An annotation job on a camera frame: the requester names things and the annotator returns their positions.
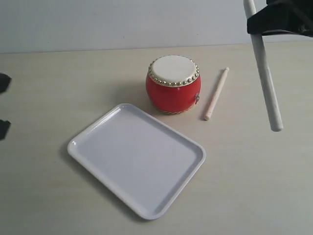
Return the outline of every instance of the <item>white wall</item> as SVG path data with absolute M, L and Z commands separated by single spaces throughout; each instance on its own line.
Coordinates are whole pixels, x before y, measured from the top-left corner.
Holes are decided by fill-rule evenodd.
M 255 1 L 258 10 L 266 5 Z M 0 0 L 0 53 L 246 43 L 242 2 Z

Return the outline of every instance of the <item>drum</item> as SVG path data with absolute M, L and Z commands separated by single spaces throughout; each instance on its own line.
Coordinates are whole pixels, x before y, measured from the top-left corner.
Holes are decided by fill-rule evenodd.
M 152 103 L 168 114 L 179 114 L 199 100 L 199 67 L 179 55 L 167 55 L 153 61 L 146 77 L 146 90 Z

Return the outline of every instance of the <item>tray rim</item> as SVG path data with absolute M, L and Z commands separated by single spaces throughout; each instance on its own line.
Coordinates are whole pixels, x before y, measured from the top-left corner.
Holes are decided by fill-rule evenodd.
M 133 207 L 130 205 L 129 200 L 127 199 L 127 196 L 121 195 L 118 191 L 114 190 L 114 187 L 111 186 L 111 184 L 108 182 L 110 179 L 107 177 L 100 177 L 96 172 L 96 170 L 93 170 L 92 167 L 83 161 L 79 157 L 76 156 L 76 153 L 74 152 L 73 148 L 75 147 L 75 140 L 80 138 L 81 136 L 84 136 L 91 131 L 93 131 L 94 128 L 96 128 L 101 122 L 112 115 L 118 108 L 125 108 L 126 107 L 131 107 L 133 109 L 136 109 L 137 111 L 141 112 L 148 118 L 151 118 L 153 121 L 163 125 L 165 128 L 169 129 L 170 131 L 178 134 L 179 136 L 183 137 L 193 145 L 197 146 L 201 150 L 201 159 L 199 160 L 198 164 L 192 169 L 190 174 L 187 176 L 187 178 L 180 184 L 179 188 L 175 191 L 173 196 L 167 201 L 167 203 L 164 205 L 164 207 L 160 210 L 160 212 L 155 213 L 155 214 L 145 214 L 143 213 L 140 209 Z M 164 122 L 158 120 L 157 118 L 151 116 L 150 114 L 146 113 L 145 111 L 139 109 L 133 104 L 130 103 L 121 103 L 116 105 L 114 108 L 106 112 L 104 115 L 102 115 L 100 118 L 98 118 L 96 121 L 94 121 L 92 124 L 87 126 L 83 131 L 81 131 L 79 134 L 77 134 L 74 138 L 71 139 L 71 141 L 67 145 L 67 152 L 69 155 L 75 159 L 83 168 L 85 168 L 92 176 L 94 176 L 97 180 L 99 180 L 108 190 L 110 190 L 117 198 L 119 198 L 126 206 L 128 206 L 130 209 L 132 209 L 137 215 L 139 215 L 141 218 L 146 219 L 146 220 L 154 220 L 160 218 L 162 215 L 165 214 L 165 212 L 168 210 L 168 208 L 171 206 L 171 204 L 175 201 L 175 199 L 178 197 L 178 195 L 181 193 L 181 191 L 185 188 L 185 186 L 188 184 L 188 182 L 191 180 L 191 178 L 194 176 L 194 174 L 198 171 L 200 166 L 203 164 L 203 162 L 206 159 L 206 151 L 205 149 L 197 142 L 194 140 L 188 138 L 187 136 L 183 135 L 182 133 L 178 132 L 177 130 L 173 129 L 172 127 L 168 126 Z

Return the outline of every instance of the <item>table surface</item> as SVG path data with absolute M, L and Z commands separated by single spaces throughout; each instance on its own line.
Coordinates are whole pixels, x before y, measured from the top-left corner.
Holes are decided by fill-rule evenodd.
M 0 55 L 0 234 L 311 235 L 313 42 L 267 44 L 284 130 L 270 130 L 251 45 Z M 145 92 L 149 63 L 194 59 L 201 101 L 165 116 Z M 210 121 L 201 120 L 230 67 Z M 166 214 L 144 221 L 67 153 L 69 140 L 131 103 L 200 143 L 207 159 Z

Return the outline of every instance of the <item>drum body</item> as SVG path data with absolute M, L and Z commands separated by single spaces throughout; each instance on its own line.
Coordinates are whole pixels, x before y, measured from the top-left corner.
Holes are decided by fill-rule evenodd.
M 161 111 L 178 114 L 199 100 L 199 67 L 190 59 L 169 55 L 153 61 L 146 77 L 146 90 L 152 103 Z

